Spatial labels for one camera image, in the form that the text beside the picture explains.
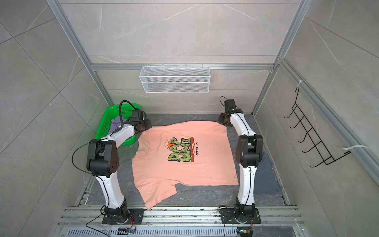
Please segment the pink graphic t-shirt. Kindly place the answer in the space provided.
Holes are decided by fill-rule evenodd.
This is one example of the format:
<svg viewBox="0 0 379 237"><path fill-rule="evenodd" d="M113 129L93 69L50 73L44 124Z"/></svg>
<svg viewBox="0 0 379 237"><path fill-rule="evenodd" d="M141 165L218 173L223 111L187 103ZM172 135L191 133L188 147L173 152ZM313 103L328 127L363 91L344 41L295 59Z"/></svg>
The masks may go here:
<svg viewBox="0 0 379 237"><path fill-rule="evenodd" d="M214 121L188 121L144 131L132 159L134 184L147 209L186 186L236 186L227 128Z"/></svg>

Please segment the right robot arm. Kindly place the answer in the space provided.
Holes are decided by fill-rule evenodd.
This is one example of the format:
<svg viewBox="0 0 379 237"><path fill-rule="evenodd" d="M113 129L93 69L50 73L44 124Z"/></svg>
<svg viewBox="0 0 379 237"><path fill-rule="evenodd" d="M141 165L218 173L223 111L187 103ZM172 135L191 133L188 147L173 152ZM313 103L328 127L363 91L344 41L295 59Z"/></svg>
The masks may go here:
<svg viewBox="0 0 379 237"><path fill-rule="evenodd" d="M239 136L235 158L240 169L240 183L233 216L238 223L245 223L256 213L254 185L262 160L263 137L253 131L243 113L221 113L218 123L235 128Z"/></svg>

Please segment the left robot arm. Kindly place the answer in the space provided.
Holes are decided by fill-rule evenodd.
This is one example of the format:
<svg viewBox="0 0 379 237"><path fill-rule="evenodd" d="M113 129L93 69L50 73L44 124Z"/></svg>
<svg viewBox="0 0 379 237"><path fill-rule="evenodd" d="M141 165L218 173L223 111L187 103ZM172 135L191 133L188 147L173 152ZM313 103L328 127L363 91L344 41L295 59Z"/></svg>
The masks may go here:
<svg viewBox="0 0 379 237"><path fill-rule="evenodd" d="M149 119L129 118L109 135L89 142L86 166L99 182L105 198L103 221L105 224L124 224L131 221L131 214L117 178L119 167L117 149L135 134L151 127Z"/></svg>

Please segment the purple t-shirt in basket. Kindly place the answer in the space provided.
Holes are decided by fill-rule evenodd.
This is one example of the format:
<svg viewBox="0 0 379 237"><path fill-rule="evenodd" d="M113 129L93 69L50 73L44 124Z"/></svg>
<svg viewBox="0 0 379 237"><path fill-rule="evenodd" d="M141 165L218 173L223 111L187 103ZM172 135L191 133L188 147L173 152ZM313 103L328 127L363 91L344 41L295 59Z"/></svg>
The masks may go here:
<svg viewBox="0 0 379 237"><path fill-rule="evenodd" d="M111 127L109 129L108 135L118 132L120 128L121 128L121 119L120 117L116 117L115 119L111 120Z"/></svg>

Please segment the green plastic laundry basket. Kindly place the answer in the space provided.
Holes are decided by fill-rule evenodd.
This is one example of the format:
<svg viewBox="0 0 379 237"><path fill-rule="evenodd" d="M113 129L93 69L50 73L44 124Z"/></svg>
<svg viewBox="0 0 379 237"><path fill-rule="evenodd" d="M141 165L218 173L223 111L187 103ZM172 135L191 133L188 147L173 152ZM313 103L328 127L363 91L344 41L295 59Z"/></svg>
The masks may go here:
<svg viewBox="0 0 379 237"><path fill-rule="evenodd" d="M121 116L124 120L128 119L132 115L132 111L134 108L126 103L122 104L121 107ZM120 119L119 119L119 105L110 106L106 109L100 125L98 127L95 139L100 139L105 137L106 135L111 134L117 128L120 127Z"/></svg>

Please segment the folded blue-grey t-shirt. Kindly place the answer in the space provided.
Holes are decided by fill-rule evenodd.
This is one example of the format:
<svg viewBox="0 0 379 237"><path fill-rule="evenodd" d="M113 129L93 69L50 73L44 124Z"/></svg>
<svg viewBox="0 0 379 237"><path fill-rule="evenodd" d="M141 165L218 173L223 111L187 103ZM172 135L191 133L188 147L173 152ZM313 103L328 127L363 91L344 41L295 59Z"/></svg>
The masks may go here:
<svg viewBox="0 0 379 237"><path fill-rule="evenodd" d="M268 154L263 153L262 161L259 163L255 175L254 184L255 195L278 195L281 194L281 187L273 171L272 162Z"/></svg>

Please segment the aluminium frame profile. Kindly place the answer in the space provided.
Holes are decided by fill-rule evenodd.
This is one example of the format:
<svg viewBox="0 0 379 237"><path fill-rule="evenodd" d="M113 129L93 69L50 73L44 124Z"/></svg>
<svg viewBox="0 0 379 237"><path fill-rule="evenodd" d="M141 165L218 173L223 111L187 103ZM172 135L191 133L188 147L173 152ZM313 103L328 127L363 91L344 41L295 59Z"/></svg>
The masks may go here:
<svg viewBox="0 0 379 237"><path fill-rule="evenodd" d="M67 16L65 15L61 4L58 1L48 1L48 6L52 10L53 14L57 18L69 41L73 45L76 53L84 63L85 68L90 73L95 84L100 89L101 94L105 98L106 102L113 105L107 89L101 82L99 76L96 74L99 70L140 70L144 67L144 64L132 63L132 64L93 64L85 52L82 44L80 43L73 27L71 26ZM291 22L288 33L284 38L284 42L279 50L279 53L273 63L248 63L248 64L167 64L159 63L155 64L155 67L167 68L187 68L187 67L208 67L213 70L269 70L269 74L264 83L263 89L260 92L258 100L252 111L252 115L256 116L260 109L263 99L265 98L269 87L272 85L273 79L277 74L279 68L282 68L287 75L297 84L296 92L301 91L308 101L316 108L320 115L326 120L331 128L340 136L341 140L349 146L348 152L352 153L357 160L362 164L372 179L378 183L379 181L379 159L363 145L363 141L352 131L351 128L342 120L342 118L336 114L336 112L330 107L330 105L321 97L316 90L305 81L305 78L298 72L298 70L289 62L286 58L288 50L297 34L300 25L307 14L312 1L301 1L300 5L295 13L295 16Z"/></svg>

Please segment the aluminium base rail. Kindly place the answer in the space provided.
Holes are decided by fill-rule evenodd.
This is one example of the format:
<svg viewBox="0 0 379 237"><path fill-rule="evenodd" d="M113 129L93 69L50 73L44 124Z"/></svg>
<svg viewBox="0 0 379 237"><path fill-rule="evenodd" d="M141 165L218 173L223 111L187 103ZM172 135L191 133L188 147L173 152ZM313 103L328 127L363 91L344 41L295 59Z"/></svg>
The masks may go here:
<svg viewBox="0 0 379 237"><path fill-rule="evenodd" d="M98 206L66 208L54 237L308 237L295 206L259 206L237 220L231 208L155 207L135 213L124 225L103 224Z"/></svg>

